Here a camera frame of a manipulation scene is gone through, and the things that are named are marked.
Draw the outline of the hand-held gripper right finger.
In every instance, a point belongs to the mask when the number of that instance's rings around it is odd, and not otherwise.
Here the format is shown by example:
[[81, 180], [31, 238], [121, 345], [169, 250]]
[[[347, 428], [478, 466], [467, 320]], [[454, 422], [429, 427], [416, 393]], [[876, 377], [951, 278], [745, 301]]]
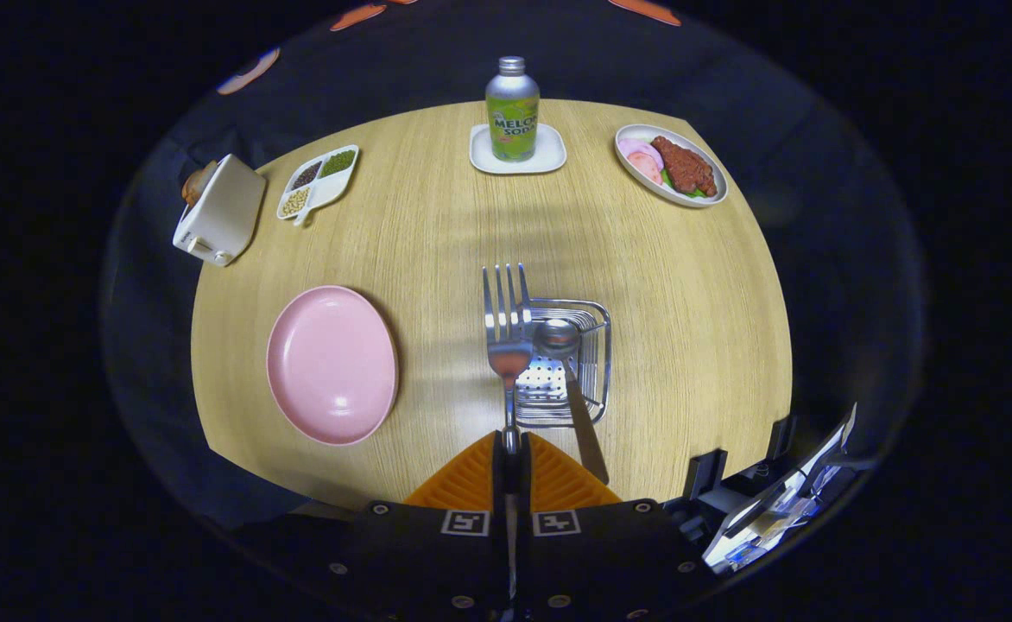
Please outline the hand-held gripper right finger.
[[617, 499], [535, 434], [523, 435], [519, 464], [522, 621], [657, 621], [714, 589], [660, 503]]

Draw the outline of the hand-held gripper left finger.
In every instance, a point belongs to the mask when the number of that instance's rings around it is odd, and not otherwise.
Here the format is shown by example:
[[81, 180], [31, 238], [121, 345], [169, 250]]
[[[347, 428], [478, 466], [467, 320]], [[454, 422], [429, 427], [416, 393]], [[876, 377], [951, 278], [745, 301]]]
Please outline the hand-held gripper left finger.
[[507, 607], [502, 435], [448, 461], [404, 503], [372, 501], [324, 555], [318, 587], [371, 621], [490, 621]]

